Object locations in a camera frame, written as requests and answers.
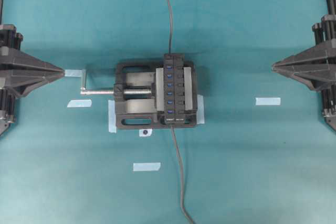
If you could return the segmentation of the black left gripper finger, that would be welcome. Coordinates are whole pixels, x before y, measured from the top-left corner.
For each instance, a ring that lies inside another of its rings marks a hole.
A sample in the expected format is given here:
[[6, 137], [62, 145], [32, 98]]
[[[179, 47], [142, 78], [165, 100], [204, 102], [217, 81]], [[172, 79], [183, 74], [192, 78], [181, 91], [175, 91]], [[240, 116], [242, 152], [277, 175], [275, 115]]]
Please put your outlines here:
[[64, 72], [1, 71], [1, 89], [8, 90], [16, 98], [23, 98], [33, 90], [61, 79], [64, 76]]
[[19, 50], [1, 50], [1, 66], [16, 70], [64, 72], [64, 69]]

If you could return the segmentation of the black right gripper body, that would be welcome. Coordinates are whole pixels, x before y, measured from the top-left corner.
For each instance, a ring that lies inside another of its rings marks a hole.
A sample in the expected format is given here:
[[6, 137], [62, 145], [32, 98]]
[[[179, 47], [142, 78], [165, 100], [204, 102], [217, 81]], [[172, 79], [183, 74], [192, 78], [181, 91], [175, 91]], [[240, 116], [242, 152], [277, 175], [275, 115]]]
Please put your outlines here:
[[[324, 15], [320, 23], [312, 26], [316, 45], [335, 39], [335, 15]], [[335, 130], [335, 81], [321, 91], [322, 115], [326, 124]]]

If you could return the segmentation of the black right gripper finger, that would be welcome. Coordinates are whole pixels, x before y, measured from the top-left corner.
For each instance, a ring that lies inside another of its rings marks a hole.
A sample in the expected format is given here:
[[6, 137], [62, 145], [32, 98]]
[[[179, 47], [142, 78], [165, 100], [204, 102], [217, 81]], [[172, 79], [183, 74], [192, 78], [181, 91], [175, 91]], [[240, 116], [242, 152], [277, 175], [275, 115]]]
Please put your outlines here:
[[275, 70], [279, 67], [286, 66], [308, 65], [309, 63], [327, 63], [330, 59], [335, 59], [335, 44], [318, 44], [274, 63], [272, 69]]
[[274, 70], [287, 78], [298, 81], [308, 87], [311, 91], [320, 92], [322, 90], [330, 88], [335, 84], [335, 73], [329, 70], [322, 71], [309, 71], [309, 72], [294, 72], [289, 70]]

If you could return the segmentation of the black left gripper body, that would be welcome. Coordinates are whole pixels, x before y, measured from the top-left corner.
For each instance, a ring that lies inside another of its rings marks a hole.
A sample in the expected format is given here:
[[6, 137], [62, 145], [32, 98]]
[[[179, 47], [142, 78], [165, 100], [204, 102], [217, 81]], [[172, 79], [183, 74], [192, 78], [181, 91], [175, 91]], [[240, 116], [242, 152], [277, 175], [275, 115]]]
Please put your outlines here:
[[3, 135], [12, 123], [15, 122], [16, 96], [10, 89], [10, 79], [13, 66], [4, 62], [6, 48], [20, 51], [23, 35], [16, 31], [12, 24], [1, 25], [1, 135]]

